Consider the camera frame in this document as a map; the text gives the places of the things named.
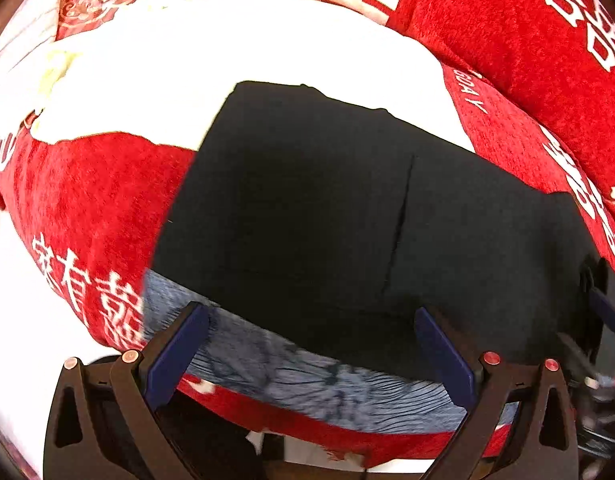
white pillow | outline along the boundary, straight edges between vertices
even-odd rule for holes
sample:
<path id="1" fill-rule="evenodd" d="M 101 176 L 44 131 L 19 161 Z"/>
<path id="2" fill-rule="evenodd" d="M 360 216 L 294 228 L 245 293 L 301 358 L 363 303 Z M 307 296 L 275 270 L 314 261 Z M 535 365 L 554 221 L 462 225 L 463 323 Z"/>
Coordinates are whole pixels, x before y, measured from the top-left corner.
<path id="1" fill-rule="evenodd" d="M 0 74 L 7 73 L 44 43 L 59 27 L 60 0 L 24 0 L 0 36 Z"/>

red pillowcase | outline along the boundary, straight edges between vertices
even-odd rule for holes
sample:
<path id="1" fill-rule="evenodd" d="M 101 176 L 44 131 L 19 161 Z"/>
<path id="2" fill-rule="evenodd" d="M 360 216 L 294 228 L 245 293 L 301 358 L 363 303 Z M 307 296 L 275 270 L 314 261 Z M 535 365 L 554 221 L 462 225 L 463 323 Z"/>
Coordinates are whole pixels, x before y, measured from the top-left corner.
<path id="1" fill-rule="evenodd" d="M 615 24 L 598 0 L 399 0 L 387 26 L 552 130 L 615 216 Z"/>

blue gripper pad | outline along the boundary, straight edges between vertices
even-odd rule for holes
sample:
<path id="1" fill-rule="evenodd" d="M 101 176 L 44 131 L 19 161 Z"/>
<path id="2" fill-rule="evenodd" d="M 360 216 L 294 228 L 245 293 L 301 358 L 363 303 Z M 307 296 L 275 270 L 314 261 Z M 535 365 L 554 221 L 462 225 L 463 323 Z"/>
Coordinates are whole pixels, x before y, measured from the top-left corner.
<path id="1" fill-rule="evenodd" d="M 588 292 L 588 302 L 603 323 L 615 333 L 615 305 L 595 286 Z"/>
<path id="2" fill-rule="evenodd" d="M 190 305 L 181 314 L 185 318 L 180 322 L 177 318 L 172 326 L 165 330 L 173 331 L 160 354 L 154 359 L 148 369 L 143 389 L 143 397 L 154 412 L 160 406 L 167 404 L 190 365 L 197 350 L 207 341 L 210 329 L 210 314 L 206 306 L 196 303 L 191 312 Z M 148 343 L 156 344 L 155 338 Z"/>
<path id="3" fill-rule="evenodd" d="M 463 359 L 459 349 L 425 307 L 416 311 L 414 327 L 419 345 L 431 361 L 449 398 L 456 406 L 469 411 L 478 399 L 480 377 L 475 377 L 474 371 Z"/>

white cloth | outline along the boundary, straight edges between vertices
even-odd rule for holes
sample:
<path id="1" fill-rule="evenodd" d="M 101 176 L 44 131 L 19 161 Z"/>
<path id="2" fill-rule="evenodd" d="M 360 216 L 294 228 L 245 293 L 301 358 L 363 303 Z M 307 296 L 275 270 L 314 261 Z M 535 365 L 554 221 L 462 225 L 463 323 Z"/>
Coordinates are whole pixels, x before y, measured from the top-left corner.
<path id="1" fill-rule="evenodd" d="M 54 41 L 59 4 L 60 0 L 24 0 L 0 35 L 0 73 L 12 70 L 38 46 Z"/>
<path id="2" fill-rule="evenodd" d="M 385 108 L 474 151 L 439 61 L 352 10 L 313 0 L 176 0 L 162 7 L 163 0 L 137 0 L 100 28 L 55 43 L 54 65 L 46 53 L 30 67 L 45 90 L 17 104 L 18 116 L 2 114 L 0 128 L 18 125 L 24 110 L 37 106 L 44 111 L 32 134 L 51 144 L 121 131 L 197 150 L 235 85 L 254 80 L 305 84 Z M 110 91 L 110 81 L 129 73 L 126 91 Z"/>

bed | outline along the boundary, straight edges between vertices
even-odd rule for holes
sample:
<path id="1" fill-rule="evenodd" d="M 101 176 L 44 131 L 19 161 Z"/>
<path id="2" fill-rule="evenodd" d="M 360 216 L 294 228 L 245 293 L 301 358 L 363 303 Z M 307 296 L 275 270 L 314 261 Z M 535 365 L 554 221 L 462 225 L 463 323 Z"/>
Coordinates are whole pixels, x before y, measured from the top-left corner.
<path id="1" fill-rule="evenodd" d="M 101 345 L 141 348 L 188 301 L 216 307 L 212 344 L 180 390 L 251 431 L 357 453 L 371 467 L 434 458 L 464 411 L 427 377 L 297 347 L 155 270 L 180 189 L 243 82 L 384 109 L 528 189 L 567 193 L 615 277 L 615 23 L 599 0 L 50 8 L 53 34 L 26 56 L 0 45 L 0 208 Z M 450 195 L 465 193 L 456 186 Z"/>

